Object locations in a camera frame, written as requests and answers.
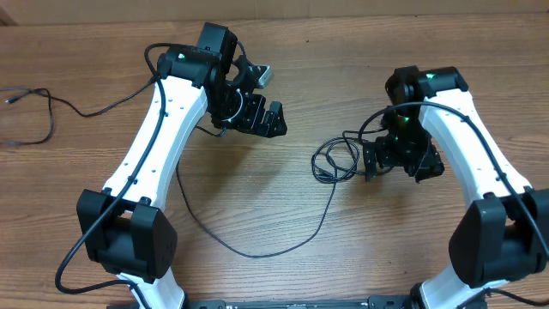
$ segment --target wooden tabletop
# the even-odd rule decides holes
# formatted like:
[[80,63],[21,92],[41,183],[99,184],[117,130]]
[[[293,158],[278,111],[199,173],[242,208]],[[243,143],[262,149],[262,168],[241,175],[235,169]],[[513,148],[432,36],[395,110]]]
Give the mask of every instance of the wooden tabletop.
[[[185,146],[180,170],[191,206],[239,250],[279,251],[314,232],[331,187],[312,177],[311,155],[387,106],[383,85],[401,66],[457,67],[510,162],[535,188],[549,187],[549,14],[224,24],[252,62],[273,67],[275,79],[261,93],[283,103],[288,125],[286,136],[273,139],[236,131],[216,139],[197,131]],[[147,45],[194,45],[201,28],[201,22],[0,27],[0,87],[49,88],[93,112],[147,81]],[[0,147],[0,307],[105,308],[131,301],[124,287],[60,294],[53,278],[81,235],[75,212],[81,191],[100,190],[121,163],[151,94],[148,89],[97,118],[54,103],[48,143]],[[209,115],[201,124],[211,128]],[[39,139],[47,128],[43,98],[0,105],[3,141]],[[360,177],[341,183],[314,240],[260,260],[237,256],[200,230],[173,179],[166,213],[178,232],[174,275],[192,300],[407,294],[449,262],[449,237],[464,214],[462,191],[446,168],[420,185],[402,170],[370,184]],[[547,298],[548,273],[507,289]],[[63,283],[76,288],[112,278],[81,250]],[[500,297],[490,304],[519,307]]]

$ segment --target wooden table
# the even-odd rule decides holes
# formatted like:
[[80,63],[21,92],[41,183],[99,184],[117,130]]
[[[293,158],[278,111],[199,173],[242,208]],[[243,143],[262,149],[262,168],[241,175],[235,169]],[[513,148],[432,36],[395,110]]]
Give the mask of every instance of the wooden table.
[[[252,62],[272,65],[275,79],[262,93],[283,102],[288,125],[287,135],[274,139],[197,132],[185,147],[181,173],[192,207],[239,250],[269,253],[309,237],[330,193],[330,185],[312,177],[311,155],[387,106],[383,85],[401,66],[457,67],[507,158],[534,187],[549,187],[548,14],[225,24]],[[147,81],[145,46],[195,44],[201,28],[201,22],[1,27],[0,87],[47,87],[92,112]],[[120,164],[151,93],[97,118],[54,104],[55,135],[47,144],[0,148],[0,307],[104,308],[131,300],[124,287],[60,294],[53,277],[81,235],[76,200],[84,188],[100,190]],[[45,99],[0,109],[2,140],[33,140],[47,131]],[[211,128],[209,116],[201,124]],[[357,177],[338,185],[310,244],[260,260],[237,256],[200,230],[175,181],[166,213],[179,239],[173,271],[190,298],[252,301],[406,294],[449,262],[448,240],[464,209],[449,166],[421,185],[400,170],[370,184]],[[507,289],[546,298],[548,278],[548,272],[530,276]],[[81,250],[63,282],[81,287],[110,279]],[[490,304],[519,307],[500,297]]]

